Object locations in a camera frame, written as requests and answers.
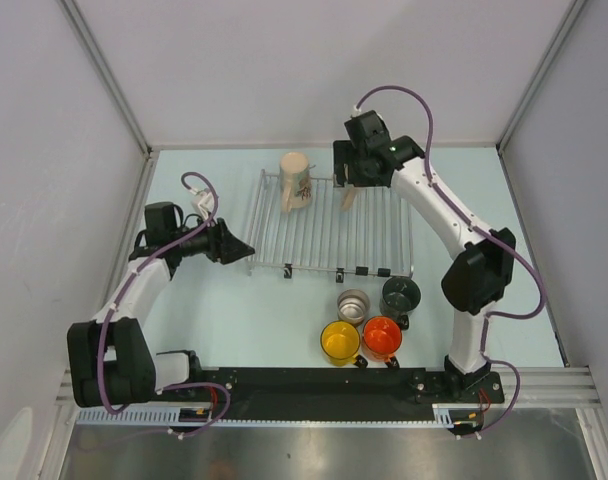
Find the beige plain mug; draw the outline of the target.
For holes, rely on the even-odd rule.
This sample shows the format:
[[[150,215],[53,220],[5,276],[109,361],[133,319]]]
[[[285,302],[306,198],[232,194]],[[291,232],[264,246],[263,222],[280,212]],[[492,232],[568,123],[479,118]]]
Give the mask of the beige plain mug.
[[[349,167],[343,165],[335,174],[337,187],[342,190],[340,210],[346,212],[352,208],[358,190],[349,179]]]

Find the beige decorated mug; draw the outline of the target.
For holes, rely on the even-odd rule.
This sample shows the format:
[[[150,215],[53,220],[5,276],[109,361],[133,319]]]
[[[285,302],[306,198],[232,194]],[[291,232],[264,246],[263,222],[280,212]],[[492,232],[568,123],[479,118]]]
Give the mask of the beige decorated mug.
[[[310,163],[306,155],[289,152],[280,160],[281,211],[307,207],[312,200]]]

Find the silver wire dish rack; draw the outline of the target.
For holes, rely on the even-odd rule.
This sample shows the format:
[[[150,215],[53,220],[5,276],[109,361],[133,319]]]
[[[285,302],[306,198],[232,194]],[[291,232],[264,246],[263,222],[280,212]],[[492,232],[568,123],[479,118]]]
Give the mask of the silver wire dish rack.
[[[273,268],[285,279],[297,271],[330,273],[338,283],[349,275],[412,276],[412,209],[393,191],[359,192],[342,208],[343,193],[330,178],[312,180],[312,201],[281,211],[279,176],[262,171],[249,214],[246,242],[255,254],[247,268]]]

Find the dark green mug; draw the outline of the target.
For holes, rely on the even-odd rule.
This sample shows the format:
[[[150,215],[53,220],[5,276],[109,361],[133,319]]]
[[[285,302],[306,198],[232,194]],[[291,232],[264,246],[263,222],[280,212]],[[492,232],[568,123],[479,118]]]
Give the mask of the dark green mug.
[[[421,301],[419,286],[410,277],[392,277],[381,290],[380,313],[392,319],[401,331],[410,327],[409,317]]]

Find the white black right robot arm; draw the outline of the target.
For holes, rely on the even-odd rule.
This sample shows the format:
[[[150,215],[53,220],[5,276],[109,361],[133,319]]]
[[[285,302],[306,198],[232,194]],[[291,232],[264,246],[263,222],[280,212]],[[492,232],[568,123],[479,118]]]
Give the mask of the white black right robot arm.
[[[336,186],[393,190],[429,224],[452,260],[441,280],[454,309],[445,388],[453,399],[468,401],[490,372],[490,362],[481,353],[483,316],[512,280],[515,236],[507,228],[477,224],[473,212],[436,174],[428,150],[409,136],[392,138],[375,111],[351,117],[344,127],[347,139],[333,143]]]

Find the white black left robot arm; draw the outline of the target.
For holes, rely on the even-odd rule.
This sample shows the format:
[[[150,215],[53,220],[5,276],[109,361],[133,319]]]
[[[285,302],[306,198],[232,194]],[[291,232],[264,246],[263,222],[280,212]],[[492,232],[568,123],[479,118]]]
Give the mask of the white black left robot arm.
[[[68,329],[72,391],[78,406],[104,407],[117,414],[169,388],[186,400],[203,392],[205,376],[197,355],[190,350],[153,353],[142,324],[183,259],[203,255],[228,265],[255,250],[235,237],[222,218],[199,214],[193,228],[184,220],[182,209],[172,202],[147,205],[145,227],[136,236],[125,277],[92,320]]]

